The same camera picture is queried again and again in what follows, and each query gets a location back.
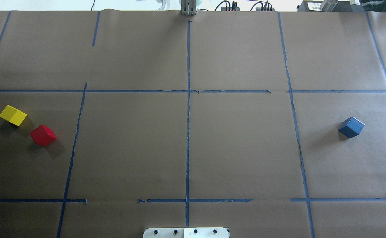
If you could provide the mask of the red wooden block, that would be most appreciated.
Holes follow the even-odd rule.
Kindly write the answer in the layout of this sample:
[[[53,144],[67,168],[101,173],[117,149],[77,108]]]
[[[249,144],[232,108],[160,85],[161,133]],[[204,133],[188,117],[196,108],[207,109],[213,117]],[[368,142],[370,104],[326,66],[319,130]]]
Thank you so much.
[[[57,139],[56,135],[51,130],[51,128],[45,125],[38,126],[29,134],[30,137],[33,139],[34,143],[43,147],[48,146]]]

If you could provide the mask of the blue wooden block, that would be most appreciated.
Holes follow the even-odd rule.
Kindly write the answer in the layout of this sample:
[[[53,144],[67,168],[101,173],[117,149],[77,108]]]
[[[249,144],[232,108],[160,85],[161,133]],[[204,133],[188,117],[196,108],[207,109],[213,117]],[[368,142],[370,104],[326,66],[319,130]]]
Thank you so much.
[[[338,132],[340,132],[346,138],[351,139],[358,136],[363,130],[364,126],[365,124],[363,122],[352,116],[342,122]]]

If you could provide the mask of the yellow wooden block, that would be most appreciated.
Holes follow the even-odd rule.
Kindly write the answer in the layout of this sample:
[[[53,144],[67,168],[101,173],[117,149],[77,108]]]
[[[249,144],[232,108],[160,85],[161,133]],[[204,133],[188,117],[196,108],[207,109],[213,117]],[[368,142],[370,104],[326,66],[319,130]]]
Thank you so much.
[[[7,122],[15,126],[20,126],[27,116],[28,115],[24,112],[10,105],[6,105],[6,107],[0,113],[0,118],[6,120]]]

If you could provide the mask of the black power box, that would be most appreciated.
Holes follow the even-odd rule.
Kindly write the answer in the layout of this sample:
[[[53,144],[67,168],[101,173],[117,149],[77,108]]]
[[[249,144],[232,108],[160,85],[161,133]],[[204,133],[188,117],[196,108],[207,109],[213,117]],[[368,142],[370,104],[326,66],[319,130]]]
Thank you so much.
[[[364,12],[358,0],[303,0],[297,12]]]

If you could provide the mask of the aluminium frame post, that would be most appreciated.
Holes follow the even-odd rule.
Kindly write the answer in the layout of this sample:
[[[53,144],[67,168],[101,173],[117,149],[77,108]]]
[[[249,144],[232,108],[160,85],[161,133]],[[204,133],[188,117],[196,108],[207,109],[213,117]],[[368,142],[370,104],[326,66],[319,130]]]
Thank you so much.
[[[196,0],[180,0],[180,14],[182,16],[194,16],[197,14]]]

